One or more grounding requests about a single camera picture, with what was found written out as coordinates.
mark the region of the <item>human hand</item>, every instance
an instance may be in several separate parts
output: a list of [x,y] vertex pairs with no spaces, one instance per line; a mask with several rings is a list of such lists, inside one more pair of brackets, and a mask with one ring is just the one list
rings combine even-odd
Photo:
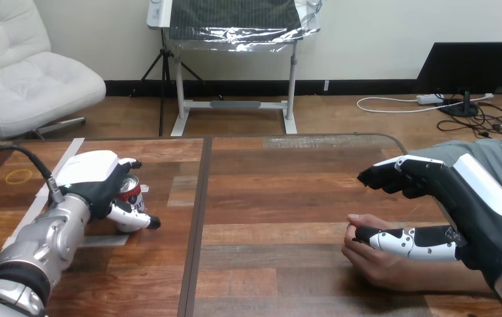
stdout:
[[415,291],[414,285],[408,282],[405,262],[408,259],[375,250],[365,244],[352,241],[356,237],[356,228],[369,226],[380,229],[395,229],[387,221],[373,215],[348,215],[348,225],[342,254],[359,269],[370,284],[395,291]]
[[462,262],[425,262],[402,258],[352,241],[356,228],[370,226],[395,229],[373,215],[348,215],[342,254],[359,269],[368,282],[395,291],[440,291],[490,293],[480,271],[469,270]]

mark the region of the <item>monitor stand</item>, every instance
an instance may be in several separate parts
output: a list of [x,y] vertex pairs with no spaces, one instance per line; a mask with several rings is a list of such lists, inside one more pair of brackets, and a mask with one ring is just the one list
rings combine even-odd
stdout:
[[439,110],[445,114],[454,117],[468,118],[474,117],[478,114],[478,107],[476,104],[471,102],[471,94],[469,91],[464,92],[464,98],[461,99],[451,99],[450,104],[456,104],[458,102],[463,102],[457,106],[449,106],[444,108],[439,108]]

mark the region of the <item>wall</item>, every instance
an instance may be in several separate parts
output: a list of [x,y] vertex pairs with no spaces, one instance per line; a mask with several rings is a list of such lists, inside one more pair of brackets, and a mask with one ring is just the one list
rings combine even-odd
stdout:
[[[104,79],[140,79],[159,52],[159,32],[146,26],[149,0],[35,2],[53,52]],[[322,18],[321,32],[299,44],[298,79],[415,79],[433,42],[502,41],[498,0],[326,0]],[[289,74],[289,52],[192,51],[183,60],[207,80]],[[160,77],[157,67],[149,78]]]

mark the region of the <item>wooden tabletop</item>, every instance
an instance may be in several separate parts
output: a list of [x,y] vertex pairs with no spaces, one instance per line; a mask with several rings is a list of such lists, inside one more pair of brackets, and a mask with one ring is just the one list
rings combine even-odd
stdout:
[[[70,141],[29,142],[49,168]],[[403,153],[384,135],[85,141],[144,162],[157,231],[80,248],[52,293],[59,316],[502,316],[495,299],[371,287],[341,254],[349,213],[401,227],[443,223],[428,197],[364,188],[359,171]],[[15,170],[31,170],[18,185]],[[0,156],[0,249],[42,187],[20,153]],[[87,236],[118,234],[110,221]]]

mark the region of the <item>robotic hand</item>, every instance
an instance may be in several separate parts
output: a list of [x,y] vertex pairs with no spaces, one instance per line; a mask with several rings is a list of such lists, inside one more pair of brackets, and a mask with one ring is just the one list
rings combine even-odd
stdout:
[[358,176],[364,185],[407,198],[432,195],[450,226],[380,230],[359,227],[356,241],[419,260],[461,260],[480,270],[502,299],[502,187],[469,154],[448,167],[405,155],[380,162]]
[[51,291],[70,266],[90,221],[108,217],[139,229],[160,227],[157,217],[115,198],[126,174],[141,165],[133,158],[119,160],[111,151],[95,151],[70,158],[56,180],[48,174],[49,210],[0,253],[0,316],[45,316]]

